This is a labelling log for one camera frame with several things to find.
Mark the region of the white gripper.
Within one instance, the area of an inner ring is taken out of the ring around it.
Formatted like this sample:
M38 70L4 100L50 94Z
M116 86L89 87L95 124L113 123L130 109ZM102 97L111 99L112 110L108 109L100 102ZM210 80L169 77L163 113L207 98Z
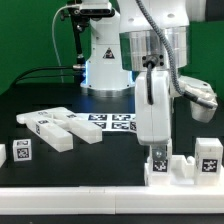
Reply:
M135 82L135 114L137 138L141 145L152 147L155 161L166 159L166 144L171 138L171 109L167 71L152 72L153 104L148 103L146 73L141 72Z

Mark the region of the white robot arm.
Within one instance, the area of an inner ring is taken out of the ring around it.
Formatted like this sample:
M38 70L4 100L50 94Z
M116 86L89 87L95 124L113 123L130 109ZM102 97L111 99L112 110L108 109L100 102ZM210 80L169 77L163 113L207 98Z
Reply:
M80 14L92 20L93 40L82 87L101 96L133 88L138 141L163 161L174 98L189 100L200 122L209 122L217 108L208 83L178 74L187 64L189 22L203 18L206 0L117 1L119 11L109 0L82 0Z

